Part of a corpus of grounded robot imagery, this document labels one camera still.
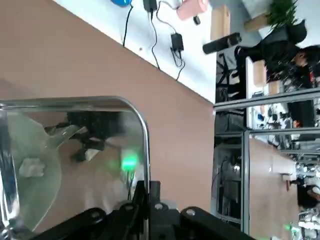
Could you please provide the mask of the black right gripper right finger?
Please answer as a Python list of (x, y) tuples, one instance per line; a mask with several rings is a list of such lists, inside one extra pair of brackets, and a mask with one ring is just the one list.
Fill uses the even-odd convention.
[(149, 238), (151, 240), (251, 240), (252, 237), (195, 206), (181, 211), (161, 202), (161, 183), (151, 181)]

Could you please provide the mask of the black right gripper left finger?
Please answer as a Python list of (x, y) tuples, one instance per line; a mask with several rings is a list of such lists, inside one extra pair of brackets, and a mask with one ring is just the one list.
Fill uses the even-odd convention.
[(137, 182), (130, 202), (107, 214), (90, 208), (36, 235), (36, 240), (129, 240), (145, 233), (147, 190)]

